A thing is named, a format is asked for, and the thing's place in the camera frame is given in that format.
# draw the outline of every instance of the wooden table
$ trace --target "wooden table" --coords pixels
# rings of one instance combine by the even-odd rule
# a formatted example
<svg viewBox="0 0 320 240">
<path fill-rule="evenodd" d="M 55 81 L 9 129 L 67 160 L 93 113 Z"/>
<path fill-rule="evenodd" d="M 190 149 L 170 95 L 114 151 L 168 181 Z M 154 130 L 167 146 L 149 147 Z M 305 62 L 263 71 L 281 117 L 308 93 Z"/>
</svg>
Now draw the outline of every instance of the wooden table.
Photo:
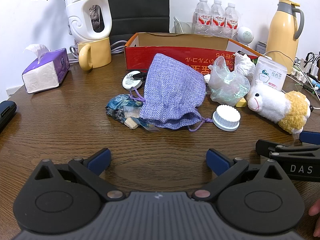
<svg viewBox="0 0 320 240">
<path fill-rule="evenodd" d="M 148 132 L 139 127 L 130 130 L 106 116 L 108 101 L 127 91 L 122 87 L 126 74 L 124 55 L 115 55 L 102 68 L 84 72 L 71 66 L 59 88 L 28 95 L 24 87 L 11 98 L 18 105 L 16 116 L 0 134 L 0 239 L 10 239 L 19 232 L 12 213 L 15 197 L 41 159 L 66 163 L 76 156 L 88 157 L 103 147 L 112 152 L 111 166 L 101 176 L 120 190 L 187 191 L 201 187 L 213 178 L 205 164 L 205 153 L 212 147 L 230 158 L 243 157 L 260 163 L 255 142 L 266 139 L 294 142 L 278 125 L 250 109 L 238 108 L 239 128 L 225 132 L 212 123 L 198 131 L 161 129 Z M 287 78 L 285 91 L 295 90 Z M 314 106 L 313 96 L 305 92 Z M 211 117 L 217 107 L 207 96 L 199 112 Z M 306 130 L 320 132 L 320 111 L 315 110 Z M 307 215 L 308 208 L 320 197 L 320 183 L 295 181 L 306 212 L 297 231 L 314 239 L 317 217 Z"/>
</svg>

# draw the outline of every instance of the human hand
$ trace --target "human hand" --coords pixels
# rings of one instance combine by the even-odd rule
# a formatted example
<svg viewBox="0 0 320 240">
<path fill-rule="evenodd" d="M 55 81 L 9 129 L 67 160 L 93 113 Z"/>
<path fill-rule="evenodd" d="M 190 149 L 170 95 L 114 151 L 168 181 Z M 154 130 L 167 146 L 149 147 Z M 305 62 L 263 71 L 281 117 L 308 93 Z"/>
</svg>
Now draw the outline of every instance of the human hand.
<svg viewBox="0 0 320 240">
<path fill-rule="evenodd" d="M 315 216 L 320 213 L 320 199 L 318 199 L 309 209 L 309 216 Z M 320 217 L 318 218 L 315 226 L 313 236 L 320 237 Z"/>
</svg>

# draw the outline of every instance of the white wall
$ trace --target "white wall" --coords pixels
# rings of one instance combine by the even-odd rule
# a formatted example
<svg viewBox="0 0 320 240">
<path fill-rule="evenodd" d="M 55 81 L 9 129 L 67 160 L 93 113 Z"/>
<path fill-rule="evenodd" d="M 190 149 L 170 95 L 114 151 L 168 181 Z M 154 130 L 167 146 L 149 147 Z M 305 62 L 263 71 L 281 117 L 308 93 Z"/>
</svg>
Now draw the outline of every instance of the white wall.
<svg viewBox="0 0 320 240">
<path fill-rule="evenodd" d="M 51 50 L 69 48 L 64 0 L 0 0 L 0 102 L 6 89 L 22 86 L 23 70 L 36 58 L 23 50 L 32 43 Z"/>
<path fill-rule="evenodd" d="M 249 27 L 253 31 L 254 40 L 250 47 L 256 48 L 258 41 L 266 42 L 268 39 L 269 25 L 277 10 L 278 0 L 221 0 L 222 7 L 228 2 L 236 4 L 239 16 L 239 25 Z M 301 4 L 305 15 L 305 25 L 300 36 L 297 57 L 306 57 L 312 51 L 320 50 L 320 0 L 292 0 Z M 191 22 L 192 15 L 199 0 L 170 0 L 170 31 L 174 32 L 176 16 L 182 22 Z M 213 0 L 208 0 L 211 7 Z"/>
</svg>

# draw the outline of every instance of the white speaker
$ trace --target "white speaker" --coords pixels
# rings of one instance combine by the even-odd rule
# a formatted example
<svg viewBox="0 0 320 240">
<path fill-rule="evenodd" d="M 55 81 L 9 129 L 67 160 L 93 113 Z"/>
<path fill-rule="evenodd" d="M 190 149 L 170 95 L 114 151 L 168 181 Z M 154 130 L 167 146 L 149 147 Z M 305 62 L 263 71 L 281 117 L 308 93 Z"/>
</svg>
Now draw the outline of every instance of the white speaker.
<svg viewBox="0 0 320 240">
<path fill-rule="evenodd" d="M 253 40 L 252 31 L 247 27 L 240 27 L 237 33 L 237 40 L 244 45 L 249 44 Z"/>
</svg>

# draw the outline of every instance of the bottle cap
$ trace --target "bottle cap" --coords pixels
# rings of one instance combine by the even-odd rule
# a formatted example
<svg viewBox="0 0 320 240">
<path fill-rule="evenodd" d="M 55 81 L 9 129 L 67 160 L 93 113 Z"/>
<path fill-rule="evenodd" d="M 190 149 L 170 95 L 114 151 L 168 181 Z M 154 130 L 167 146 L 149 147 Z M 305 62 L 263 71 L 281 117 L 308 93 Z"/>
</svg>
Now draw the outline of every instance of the bottle cap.
<svg viewBox="0 0 320 240">
<path fill-rule="evenodd" d="M 232 106 L 220 105 L 213 113 L 212 121 L 224 131 L 234 131 L 239 126 L 240 113 Z"/>
<path fill-rule="evenodd" d="M 143 79 L 133 79 L 133 75 L 140 73 L 140 71 L 131 71 L 130 73 L 128 73 L 124 79 L 122 80 L 122 86 L 127 89 L 130 90 L 130 88 L 135 87 L 136 89 L 138 89 L 141 85 L 142 85 L 142 80 Z"/>
</svg>

